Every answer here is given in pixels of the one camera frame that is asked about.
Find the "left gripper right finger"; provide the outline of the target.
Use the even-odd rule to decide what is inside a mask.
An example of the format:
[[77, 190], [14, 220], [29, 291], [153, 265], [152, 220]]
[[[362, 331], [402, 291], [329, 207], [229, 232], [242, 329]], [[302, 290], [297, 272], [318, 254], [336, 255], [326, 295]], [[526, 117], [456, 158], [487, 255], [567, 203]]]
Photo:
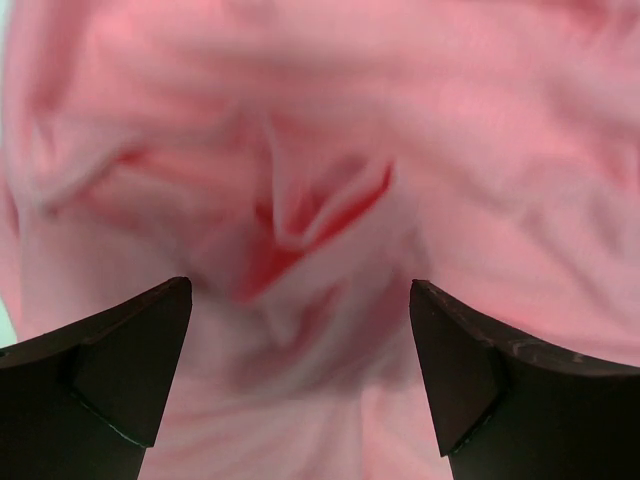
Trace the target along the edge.
[[567, 350], [416, 280], [410, 321], [440, 454], [457, 479], [639, 475], [639, 371]]

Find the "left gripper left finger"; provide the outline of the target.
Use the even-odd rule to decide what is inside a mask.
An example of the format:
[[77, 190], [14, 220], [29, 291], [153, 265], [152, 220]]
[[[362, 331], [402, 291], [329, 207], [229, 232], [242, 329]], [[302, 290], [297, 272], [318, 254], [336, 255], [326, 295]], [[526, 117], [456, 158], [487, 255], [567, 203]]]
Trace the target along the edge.
[[1, 476], [138, 477], [154, 446], [192, 309], [172, 278], [1, 351]]

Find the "pink t shirt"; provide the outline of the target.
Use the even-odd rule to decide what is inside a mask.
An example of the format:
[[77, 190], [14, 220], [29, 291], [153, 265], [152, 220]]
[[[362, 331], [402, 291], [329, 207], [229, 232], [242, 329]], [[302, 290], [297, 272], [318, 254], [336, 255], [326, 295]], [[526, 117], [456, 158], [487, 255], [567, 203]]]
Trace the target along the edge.
[[16, 1], [20, 339], [174, 276], [145, 479], [446, 479], [413, 279], [639, 360], [635, 1]]

